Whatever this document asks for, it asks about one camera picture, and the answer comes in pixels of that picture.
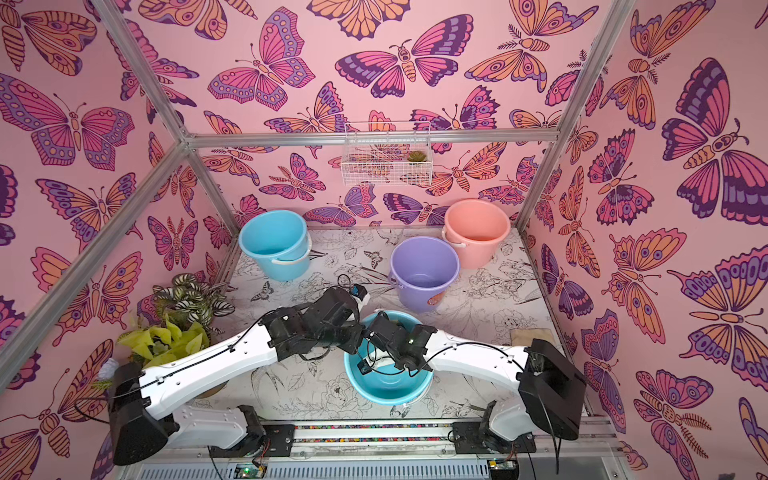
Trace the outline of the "purple plastic bucket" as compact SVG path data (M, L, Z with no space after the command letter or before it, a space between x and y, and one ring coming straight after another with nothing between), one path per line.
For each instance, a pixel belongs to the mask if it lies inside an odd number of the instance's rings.
M400 303L414 313L434 311L460 272L455 250L429 236L401 242L392 251L389 265L390 284Z

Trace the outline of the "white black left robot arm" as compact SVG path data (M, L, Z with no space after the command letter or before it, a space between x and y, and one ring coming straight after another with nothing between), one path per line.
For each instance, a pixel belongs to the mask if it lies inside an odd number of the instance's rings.
M206 448L217 458L262 453L267 433L254 407L202 411L189 402L258 368L292 357L310 362L319 348L355 353L369 300L360 284L333 286L313 302L273 309L243 332L180 360L119 367L108 393L114 464L138 464L168 446Z

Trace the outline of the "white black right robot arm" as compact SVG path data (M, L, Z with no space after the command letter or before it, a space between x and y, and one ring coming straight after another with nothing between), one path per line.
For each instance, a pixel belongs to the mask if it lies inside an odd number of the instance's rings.
M586 380L550 342L501 346L451 335L433 326L408 327L393 311L379 311L363 329L348 372L361 380L409 378L449 372L490 382L511 393L485 407L479 435L485 447L509 451L513 441L538 430L556 451L580 435Z

